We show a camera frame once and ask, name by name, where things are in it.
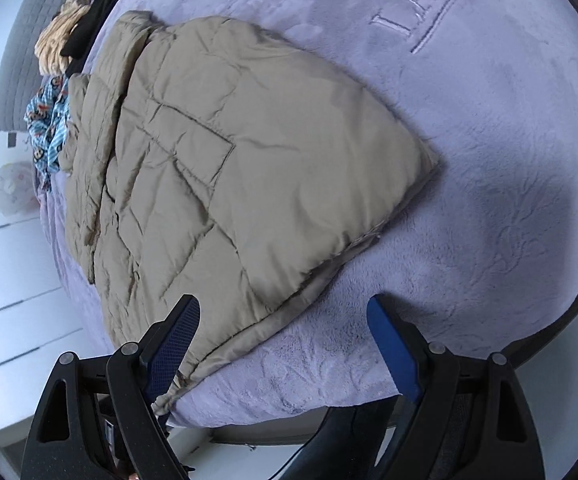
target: quilted gray cushion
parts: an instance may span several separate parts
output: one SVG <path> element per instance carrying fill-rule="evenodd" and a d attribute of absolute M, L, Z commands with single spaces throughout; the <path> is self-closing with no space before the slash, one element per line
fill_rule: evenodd
<path fill-rule="evenodd" d="M 65 0 L 24 0 L 0 64 L 0 132 L 25 132 L 24 112 L 42 76 L 35 42 Z"/>

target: beige fuzzy cloth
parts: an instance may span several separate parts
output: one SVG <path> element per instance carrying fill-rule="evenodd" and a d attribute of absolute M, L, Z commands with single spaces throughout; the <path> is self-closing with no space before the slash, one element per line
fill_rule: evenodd
<path fill-rule="evenodd" d="M 61 75 L 66 71 L 71 60 L 69 57 L 61 56 L 60 51 L 67 43 L 78 20 L 88 12 L 89 3 L 90 0 L 67 0 L 62 4 L 58 15 L 40 34 L 34 52 L 40 62 L 40 74 L 43 76 Z"/>

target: purple blanket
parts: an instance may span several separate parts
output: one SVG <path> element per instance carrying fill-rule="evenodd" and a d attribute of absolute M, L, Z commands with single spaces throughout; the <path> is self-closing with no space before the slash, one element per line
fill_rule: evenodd
<path fill-rule="evenodd" d="M 367 83 L 442 159 L 380 243 L 285 330 L 180 399 L 178 423 L 251 424 L 395 394 L 365 320 L 378 292 L 402 298 L 402 316 L 427 339 L 480 357 L 572 303 L 578 15 L 567 0 L 120 0 L 89 68 L 130 9 L 167 23 L 226 14 L 276 30 Z M 56 260 L 102 341 L 99 300 L 64 251 L 57 184 L 54 212 L 46 206 Z"/>

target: gray headboard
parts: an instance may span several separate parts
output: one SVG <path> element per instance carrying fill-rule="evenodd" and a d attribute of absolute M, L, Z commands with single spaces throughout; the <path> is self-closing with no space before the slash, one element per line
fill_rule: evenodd
<path fill-rule="evenodd" d="M 0 64 L 0 132 L 25 132 L 24 112 L 42 76 L 34 46 L 65 0 L 23 0 Z"/>

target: silver screw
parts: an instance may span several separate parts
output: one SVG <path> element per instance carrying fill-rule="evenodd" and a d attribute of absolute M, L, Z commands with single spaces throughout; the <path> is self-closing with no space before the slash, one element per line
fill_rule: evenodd
<path fill-rule="evenodd" d="M 429 343 L 429 352 L 436 355 L 442 355 L 446 351 L 447 347 L 444 346 L 442 343 L 438 343 L 437 341 L 433 341 Z"/>
<path fill-rule="evenodd" d="M 124 355 L 133 355 L 138 351 L 137 343 L 126 343 L 122 346 L 122 353 Z"/>
<path fill-rule="evenodd" d="M 506 364 L 506 357 L 500 353 L 493 354 L 491 360 L 498 366 L 504 366 Z"/>
<path fill-rule="evenodd" d="M 60 356 L 60 364 L 61 365 L 68 365 L 71 362 L 73 362 L 72 352 L 64 352 L 64 354 L 62 354 Z"/>

